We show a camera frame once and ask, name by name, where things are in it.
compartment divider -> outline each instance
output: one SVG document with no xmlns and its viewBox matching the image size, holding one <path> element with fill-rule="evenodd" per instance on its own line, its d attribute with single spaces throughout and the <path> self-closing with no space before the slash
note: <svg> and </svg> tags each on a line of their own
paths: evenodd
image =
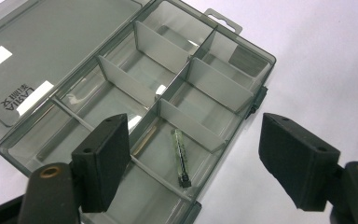
<svg viewBox="0 0 358 224">
<path fill-rule="evenodd" d="M 134 23 L 136 48 L 178 74 L 186 64 L 190 54 L 174 45 L 140 21 Z"/>
<path fill-rule="evenodd" d="M 36 154 L 36 158 L 38 160 L 43 161 L 51 153 L 51 151 L 53 150 L 52 145 L 55 144 L 57 138 L 64 137 L 64 134 L 62 134 L 62 132 L 65 132 L 65 130 L 69 126 L 69 123 L 73 121 L 74 120 L 72 118 L 68 117 L 68 120 L 61 126 L 61 128 L 55 134 L 53 134 L 48 139 L 48 141 L 46 141 L 46 143 L 41 147 L 39 152 Z"/>
<path fill-rule="evenodd" d="M 200 47 L 197 49 L 197 51 L 194 53 L 191 59 L 199 58 L 202 59 L 205 57 L 205 55 L 208 53 L 208 51 L 212 47 L 212 43 L 214 40 L 214 36 L 216 35 L 216 28 L 214 28 L 211 33 L 206 37 L 204 42 L 200 45 Z"/>
<path fill-rule="evenodd" d="M 150 107 L 155 102 L 156 94 L 145 87 L 142 83 L 130 77 L 127 73 L 107 61 L 104 57 L 99 56 L 106 79 L 126 92 L 133 99 L 144 106 Z"/>
<path fill-rule="evenodd" d="M 85 120 L 83 120 L 81 117 L 79 117 L 74 111 L 72 111 L 65 104 L 63 104 L 59 99 L 57 99 L 57 97 L 53 97 L 52 100 L 60 109 L 64 110 L 66 113 L 68 113 L 74 119 L 76 119 L 81 125 L 83 125 L 85 128 L 87 128 L 90 132 L 92 132 L 95 129 L 90 124 L 88 124 Z"/>
<path fill-rule="evenodd" d="M 203 145 L 210 153 L 215 153 L 226 144 L 226 141 L 193 120 L 188 115 L 180 111 L 176 106 L 164 99 L 159 100 L 159 115 L 173 124 L 195 141 Z"/>
<path fill-rule="evenodd" d="M 271 69 L 271 64 L 267 64 L 266 67 L 263 68 L 263 70 L 261 70 L 260 74 L 257 76 L 257 78 L 255 78 L 254 83 L 252 84 L 252 86 L 249 88 L 249 90 L 254 91 L 255 93 L 257 93 L 258 89 L 261 87 L 262 83 L 265 82 L 265 80 L 263 80 L 263 78 L 266 78 L 265 74 Z"/>
<path fill-rule="evenodd" d="M 198 58 L 192 60 L 187 80 L 199 90 L 235 112 L 249 103 L 254 96 L 240 84 Z"/>
<path fill-rule="evenodd" d="M 181 197 L 182 199 L 192 202 L 192 199 L 185 195 L 181 190 L 174 187 L 172 184 L 170 184 L 168 181 L 166 181 L 164 178 L 159 176 L 158 174 L 154 173 L 151 169 L 149 169 L 146 165 L 138 161 L 134 156 L 131 155 L 131 161 L 135 163 L 139 168 L 141 168 L 143 171 L 145 171 L 148 175 L 156 179 L 160 184 L 162 184 L 165 188 L 169 189 L 170 191 L 174 192 L 176 195 Z"/>
</svg>

plastic divider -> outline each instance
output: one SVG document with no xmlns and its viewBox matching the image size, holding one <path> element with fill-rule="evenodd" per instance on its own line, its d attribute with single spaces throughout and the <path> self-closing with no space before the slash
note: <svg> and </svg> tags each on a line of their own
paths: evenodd
<svg viewBox="0 0 358 224">
<path fill-rule="evenodd" d="M 160 99 L 159 105 L 159 115 L 162 118 L 188 134 L 191 138 L 206 147 L 211 153 L 214 153 L 225 145 L 225 140 L 197 123 L 188 115 L 182 113 L 174 105 L 164 99 Z"/>
<path fill-rule="evenodd" d="M 256 94 L 272 67 L 271 62 L 263 57 L 266 55 L 262 56 L 251 46 L 244 46 L 243 43 L 228 38 L 218 29 L 213 31 L 208 41 L 210 43 L 202 48 L 198 58 L 252 94 Z"/>
<path fill-rule="evenodd" d="M 254 96 L 240 84 L 200 59 L 193 59 L 187 80 L 233 111 L 239 111 Z"/>
<path fill-rule="evenodd" d="M 52 102 L 48 102 L 47 107 L 48 109 L 44 113 L 44 116 L 40 119 L 37 119 L 35 123 L 21 135 L 20 138 L 17 138 L 11 143 L 12 146 L 17 145 L 18 143 L 21 145 L 21 140 L 28 139 L 28 141 L 25 140 L 27 142 L 26 146 L 19 147 L 18 150 L 11 150 L 12 147 L 10 147 L 7 151 L 10 156 L 17 158 L 17 160 L 21 161 L 21 164 L 28 169 L 30 169 L 30 167 L 35 167 L 36 169 L 37 167 L 44 165 L 42 161 L 52 151 L 51 147 L 49 146 L 54 144 L 54 139 L 56 139 L 57 133 L 60 133 L 62 129 L 64 129 L 64 127 L 71 121 L 71 117 Z M 43 131 L 43 134 L 41 134 L 40 131 L 42 130 L 42 127 L 44 129 L 46 126 L 48 126 L 48 128 Z M 31 159 L 34 156 L 36 156 L 38 161 Z M 40 164 L 39 166 L 28 166 L 30 162 L 36 162 Z"/>
<path fill-rule="evenodd" d="M 90 124 L 88 124 L 85 120 L 83 120 L 81 117 L 79 117 L 74 111 L 72 111 L 70 108 L 68 108 L 65 104 L 63 104 L 59 99 L 52 98 L 53 102 L 62 110 L 64 110 L 66 113 L 68 113 L 72 118 L 76 119 L 81 125 L 83 125 L 85 128 L 87 128 L 90 132 L 94 130 L 95 128 L 92 127 Z"/>
<path fill-rule="evenodd" d="M 216 35 L 215 29 L 211 31 L 211 33 L 206 37 L 206 39 L 200 44 L 200 47 L 197 49 L 197 51 L 194 53 L 194 58 L 204 58 L 205 55 L 209 52 L 209 50 L 212 47 L 212 43 L 214 40 L 214 36 Z"/>
<path fill-rule="evenodd" d="M 155 102 L 156 94 L 154 92 L 107 61 L 104 57 L 99 56 L 98 58 L 103 67 L 104 74 L 110 82 L 145 106 L 151 106 Z"/>
<path fill-rule="evenodd" d="M 57 139 L 64 137 L 65 132 L 68 132 L 68 129 L 71 127 L 71 122 L 75 121 L 68 116 L 68 120 L 61 126 L 61 128 L 53 134 L 45 144 L 43 144 L 36 154 L 36 158 L 39 161 L 43 161 L 53 151 L 53 146 L 56 144 Z"/>
<path fill-rule="evenodd" d="M 191 10 L 180 1 L 162 1 L 146 18 L 140 18 L 144 25 L 170 40 L 179 48 L 193 55 L 215 24 L 201 20 L 204 15 L 189 13 Z"/>
<path fill-rule="evenodd" d="M 160 184 L 162 184 L 163 186 L 165 186 L 167 189 L 169 189 L 170 191 L 174 192 L 177 196 L 181 197 L 184 200 L 187 200 L 189 202 L 191 202 L 191 198 L 188 197 L 187 195 L 185 195 L 182 191 L 180 191 L 179 189 L 177 189 L 176 187 L 174 187 L 173 185 L 171 185 L 168 181 L 166 181 L 164 178 L 162 178 L 161 176 L 157 175 L 156 173 L 154 173 L 150 168 L 148 168 L 146 165 L 144 165 L 143 163 L 141 163 L 140 161 L 138 161 L 134 156 L 131 155 L 131 161 L 133 163 L 135 163 L 139 168 L 141 168 L 143 171 L 145 171 L 148 175 L 150 175 L 151 177 L 153 177 L 154 179 L 156 179 Z"/>
<path fill-rule="evenodd" d="M 134 23 L 137 49 L 175 74 L 186 64 L 190 54 L 139 21 Z"/>
</svg>

black mount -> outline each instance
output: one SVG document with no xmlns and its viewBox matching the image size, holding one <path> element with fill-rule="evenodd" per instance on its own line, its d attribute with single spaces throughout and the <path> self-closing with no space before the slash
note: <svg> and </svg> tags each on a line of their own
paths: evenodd
<svg viewBox="0 0 358 224">
<path fill-rule="evenodd" d="M 358 223 L 358 161 L 340 167 L 340 152 L 294 121 L 264 114 L 259 156 L 297 208 L 334 207 L 332 224 Z"/>
<path fill-rule="evenodd" d="M 26 193 L 0 206 L 0 223 L 80 223 L 79 206 L 83 213 L 105 212 L 130 160 L 127 115 L 105 119 L 72 152 L 70 164 L 35 170 Z"/>
</svg>

screw hole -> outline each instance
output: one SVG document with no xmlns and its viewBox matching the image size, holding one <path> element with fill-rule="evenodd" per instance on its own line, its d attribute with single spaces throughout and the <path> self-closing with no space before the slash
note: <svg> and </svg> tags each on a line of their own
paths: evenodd
<svg viewBox="0 0 358 224">
<path fill-rule="evenodd" d="M 325 147 L 317 147 L 316 149 L 318 149 L 319 151 L 327 151 L 327 148 Z"/>
<path fill-rule="evenodd" d="M 83 152 L 84 153 L 91 153 L 91 148 L 89 148 L 89 147 L 85 148 L 85 149 L 83 149 Z"/>
<path fill-rule="evenodd" d="M 51 178 L 57 174 L 60 173 L 60 167 L 58 166 L 50 166 L 46 169 L 44 169 L 41 173 L 40 173 L 40 177 L 42 178 Z"/>
</svg>

rectangular compartment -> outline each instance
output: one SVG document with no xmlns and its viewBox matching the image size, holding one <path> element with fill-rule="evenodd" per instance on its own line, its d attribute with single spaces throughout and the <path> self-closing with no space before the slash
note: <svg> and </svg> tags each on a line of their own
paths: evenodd
<svg viewBox="0 0 358 224">
<path fill-rule="evenodd" d="M 131 162 L 109 210 L 85 217 L 91 223 L 103 224 L 180 223 L 191 206 L 191 201 L 173 193 Z"/>
<path fill-rule="evenodd" d="M 147 27 L 193 55 L 213 28 L 164 1 L 143 21 Z"/>
<path fill-rule="evenodd" d="M 145 105 L 118 88 L 116 82 L 105 79 L 99 66 L 82 77 L 62 99 L 55 97 L 53 101 L 67 113 L 84 120 L 89 129 L 94 129 L 104 119 L 125 113 L 132 131 L 147 112 Z"/>
<path fill-rule="evenodd" d="M 138 102 L 150 107 L 156 95 L 173 81 L 189 55 L 141 22 L 105 57 L 100 56 L 106 79 Z"/>
<path fill-rule="evenodd" d="M 262 57 L 250 43 L 241 45 L 214 32 L 201 58 L 216 71 L 255 94 L 269 74 L 273 59 Z"/>
<path fill-rule="evenodd" d="M 231 111 L 239 112 L 254 94 L 199 59 L 192 61 L 187 81 Z"/>
<path fill-rule="evenodd" d="M 209 148 L 200 144 L 208 138 L 207 136 L 202 136 L 203 139 L 194 139 L 188 136 L 188 133 L 193 133 L 194 129 L 181 129 L 184 134 L 188 174 L 192 183 L 190 188 L 181 188 L 178 182 L 178 167 L 175 163 L 175 149 L 171 134 L 171 131 L 179 128 L 180 125 L 175 126 L 173 123 L 175 121 L 171 118 L 156 118 L 149 133 L 140 138 L 140 143 L 132 149 L 132 155 L 150 169 L 153 176 L 162 179 L 167 187 L 194 198 L 202 189 L 222 153 L 221 151 L 213 153 Z"/>
<path fill-rule="evenodd" d="M 230 139 L 241 122 L 241 117 L 188 82 L 182 85 L 170 102 L 182 113 L 224 140 Z"/>
<path fill-rule="evenodd" d="M 30 120 L 18 136 L 10 139 L 3 153 L 19 163 L 24 173 L 53 162 L 70 162 L 72 151 L 89 134 L 81 125 L 52 102 L 41 108 L 44 116 Z"/>
</svg>

